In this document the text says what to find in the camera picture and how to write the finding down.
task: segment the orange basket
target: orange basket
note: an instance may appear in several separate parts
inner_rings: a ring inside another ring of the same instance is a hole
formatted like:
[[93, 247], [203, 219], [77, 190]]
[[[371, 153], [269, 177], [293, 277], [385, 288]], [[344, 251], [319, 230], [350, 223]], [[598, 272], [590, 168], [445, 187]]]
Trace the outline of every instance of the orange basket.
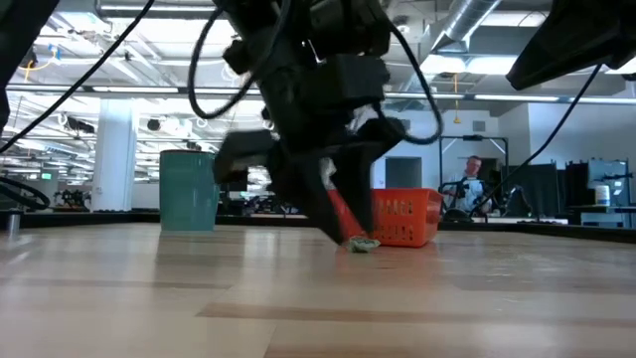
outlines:
[[431, 189], [374, 189], [374, 231], [367, 235], [335, 190], [329, 191], [345, 240], [363, 236], [384, 246], [421, 248], [437, 234], [443, 197]]

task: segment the shirt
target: shirt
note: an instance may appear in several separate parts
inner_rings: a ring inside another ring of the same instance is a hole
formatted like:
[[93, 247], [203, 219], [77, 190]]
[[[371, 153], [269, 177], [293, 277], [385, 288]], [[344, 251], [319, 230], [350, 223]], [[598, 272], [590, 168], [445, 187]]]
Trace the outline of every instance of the shirt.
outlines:
[[[454, 174], [451, 175], [446, 182], [458, 182], [466, 176], [466, 173]], [[464, 181], [463, 185], [465, 188], [464, 190], [466, 191], [466, 196], [464, 198], [457, 198], [457, 201], [455, 202], [455, 208], [468, 213], [477, 206], [475, 204], [475, 200], [477, 198], [481, 199], [481, 197], [484, 195], [484, 186], [477, 178], [468, 178]], [[447, 186], [444, 188], [444, 190], [457, 191], [457, 187]], [[450, 205], [453, 201], [453, 196], [446, 196], [445, 201], [446, 205]]]

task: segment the teal trash can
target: teal trash can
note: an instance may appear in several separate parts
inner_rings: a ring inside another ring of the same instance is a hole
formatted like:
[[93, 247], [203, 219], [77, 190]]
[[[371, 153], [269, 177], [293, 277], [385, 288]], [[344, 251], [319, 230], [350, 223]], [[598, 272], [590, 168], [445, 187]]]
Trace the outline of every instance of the teal trash can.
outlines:
[[212, 173], [214, 154], [164, 150], [159, 160], [159, 210], [164, 232], [211, 232], [219, 186]]

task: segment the wooden surface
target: wooden surface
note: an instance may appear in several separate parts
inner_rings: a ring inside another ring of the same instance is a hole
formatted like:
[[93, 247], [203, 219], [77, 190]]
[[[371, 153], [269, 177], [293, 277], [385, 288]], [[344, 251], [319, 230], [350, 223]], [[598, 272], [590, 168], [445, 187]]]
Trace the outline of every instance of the wooden surface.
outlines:
[[2, 358], [636, 357], [636, 247], [440, 233], [348, 254], [310, 229], [0, 238]]

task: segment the person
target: person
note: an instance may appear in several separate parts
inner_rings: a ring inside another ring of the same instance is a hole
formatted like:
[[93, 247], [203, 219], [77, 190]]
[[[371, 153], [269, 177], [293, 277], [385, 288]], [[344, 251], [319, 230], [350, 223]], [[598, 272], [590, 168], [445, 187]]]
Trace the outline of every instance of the person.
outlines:
[[[481, 169], [481, 158], [477, 155], [471, 155], [468, 161], [466, 161], [466, 169], [464, 169], [464, 172], [453, 174], [446, 181], [447, 183], [458, 182], [465, 178], [463, 186], [466, 195], [463, 198], [457, 198], [454, 206], [455, 209], [469, 213], [481, 200], [481, 197], [484, 195], [484, 187], [481, 181], [477, 179], [479, 169]], [[447, 186], [442, 192], [443, 194], [449, 195], [449, 197], [446, 198], [448, 204], [452, 203], [457, 189], [456, 186]], [[484, 214], [488, 213], [490, 212], [490, 208], [491, 201], [489, 200], [481, 207], [481, 212]]]

